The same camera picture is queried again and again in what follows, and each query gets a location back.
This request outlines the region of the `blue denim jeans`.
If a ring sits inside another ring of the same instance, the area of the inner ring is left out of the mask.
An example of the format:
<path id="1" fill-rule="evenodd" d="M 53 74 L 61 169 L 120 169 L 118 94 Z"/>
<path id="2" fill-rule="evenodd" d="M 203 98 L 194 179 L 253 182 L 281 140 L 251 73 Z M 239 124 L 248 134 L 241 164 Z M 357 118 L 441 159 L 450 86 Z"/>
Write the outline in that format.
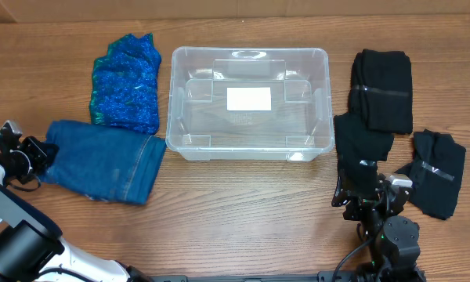
<path id="1" fill-rule="evenodd" d="M 156 136 L 80 121 L 54 121 L 46 142 L 59 151 L 40 176 L 93 200 L 145 204 L 165 155 Z"/>

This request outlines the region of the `blue sequin fabric bundle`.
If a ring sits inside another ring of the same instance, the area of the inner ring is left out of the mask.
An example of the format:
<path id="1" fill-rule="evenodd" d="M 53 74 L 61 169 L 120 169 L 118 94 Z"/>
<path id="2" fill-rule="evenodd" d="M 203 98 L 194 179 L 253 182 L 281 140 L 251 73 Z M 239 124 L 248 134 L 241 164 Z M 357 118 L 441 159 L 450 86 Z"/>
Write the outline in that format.
<path id="1" fill-rule="evenodd" d="M 157 77 L 161 54 L 154 36 L 127 34 L 107 47 L 107 54 L 94 60 L 91 122 L 150 135 L 160 128 Z"/>

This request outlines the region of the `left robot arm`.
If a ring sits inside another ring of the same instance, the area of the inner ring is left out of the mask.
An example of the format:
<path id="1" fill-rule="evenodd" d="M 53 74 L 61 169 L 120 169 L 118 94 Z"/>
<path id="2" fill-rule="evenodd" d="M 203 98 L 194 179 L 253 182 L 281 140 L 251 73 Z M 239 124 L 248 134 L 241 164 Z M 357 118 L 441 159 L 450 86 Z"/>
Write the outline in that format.
<path id="1" fill-rule="evenodd" d="M 8 190 L 8 181 L 27 183 L 44 171 L 58 146 L 34 137 L 23 139 L 6 126 L 0 130 L 0 281 L 148 281 L 133 266 L 105 260 L 63 239 L 45 214 Z"/>

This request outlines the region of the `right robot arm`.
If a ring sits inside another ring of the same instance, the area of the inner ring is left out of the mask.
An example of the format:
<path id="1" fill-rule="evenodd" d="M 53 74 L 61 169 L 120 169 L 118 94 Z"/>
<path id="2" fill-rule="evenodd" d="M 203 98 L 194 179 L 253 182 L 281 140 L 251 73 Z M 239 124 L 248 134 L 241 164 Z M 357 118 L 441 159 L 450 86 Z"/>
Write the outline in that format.
<path id="1" fill-rule="evenodd" d="M 421 254 L 420 226 L 402 216 L 412 192 L 406 175 L 380 174 L 369 196 L 353 190 L 347 177 L 338 177 L 331 205 L 344 206 L 343 218 L 357 221 L 359 247 L 348 253 L 332 273 L 319 275 L 322 281 L 424 282 L 417 267 Z"/>

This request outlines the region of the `small folded black garment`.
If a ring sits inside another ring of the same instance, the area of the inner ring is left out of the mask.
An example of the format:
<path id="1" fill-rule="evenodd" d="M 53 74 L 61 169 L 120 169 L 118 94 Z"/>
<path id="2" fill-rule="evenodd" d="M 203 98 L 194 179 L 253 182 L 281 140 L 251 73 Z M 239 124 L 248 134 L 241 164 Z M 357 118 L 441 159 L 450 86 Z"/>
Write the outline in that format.
<path id="1" fill-rule="evenodd" d="M 413 182 L 410 203 L 426 215 L 447 220 L 457 206 L 466 149 L 452 135 L 428 129 L 415 132 L 413 142 L 412 162 L 396 172 Z"/>

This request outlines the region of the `middle folded black garment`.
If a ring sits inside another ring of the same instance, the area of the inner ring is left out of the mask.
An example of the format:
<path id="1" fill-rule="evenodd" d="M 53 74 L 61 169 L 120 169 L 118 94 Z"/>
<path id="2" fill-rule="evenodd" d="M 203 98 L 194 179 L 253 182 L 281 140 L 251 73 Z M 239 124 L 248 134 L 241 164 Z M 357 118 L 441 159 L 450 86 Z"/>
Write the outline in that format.
<path id="1" fill-rule="evenodd" d="M 334 117 L 338 177 L 343 190 L 373 197 L 378 185 L 379 161 L 386 161 L 394 136 L 369 130 L 357 114 Z"/>

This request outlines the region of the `large folded black garment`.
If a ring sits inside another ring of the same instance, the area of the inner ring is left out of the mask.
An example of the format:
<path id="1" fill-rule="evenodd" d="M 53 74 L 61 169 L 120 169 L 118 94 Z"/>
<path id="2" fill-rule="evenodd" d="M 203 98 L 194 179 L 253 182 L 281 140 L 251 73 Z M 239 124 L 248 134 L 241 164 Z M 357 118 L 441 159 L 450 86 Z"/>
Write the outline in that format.
<path id="1" fill-rule="evenodd" d="M 413 132 L 413 80 L 409 56 L 403 51 L 365 49 L 351 70 L 349 111 L 372 131 Z"/>

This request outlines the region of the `clear plastic storage bin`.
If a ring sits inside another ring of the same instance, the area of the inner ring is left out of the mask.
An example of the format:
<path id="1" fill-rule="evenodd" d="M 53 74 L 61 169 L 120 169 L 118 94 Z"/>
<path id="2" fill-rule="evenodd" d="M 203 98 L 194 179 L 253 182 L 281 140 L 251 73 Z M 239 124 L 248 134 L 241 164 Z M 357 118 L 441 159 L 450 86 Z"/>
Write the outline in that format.
<path id="1" fill-rule="evenodd" d="M 228 88 L 270 87 L 271 111 L 228 111 Z M 320 48 L 182 46 L 172 54 L 165 141 L 188 161 L 311 161 L 334 147 Z"/>

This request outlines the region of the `white label in bin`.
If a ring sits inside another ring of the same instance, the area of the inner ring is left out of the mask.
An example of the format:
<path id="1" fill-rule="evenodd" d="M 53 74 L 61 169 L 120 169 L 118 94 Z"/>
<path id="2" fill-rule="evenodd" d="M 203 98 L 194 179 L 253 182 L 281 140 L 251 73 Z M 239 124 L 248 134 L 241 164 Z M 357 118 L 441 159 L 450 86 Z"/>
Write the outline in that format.
<path id="1" fill-rule="evenodd" d="M 228 88 L 226 109 L 228 111 L 271 111 L 270 87 Z"/>

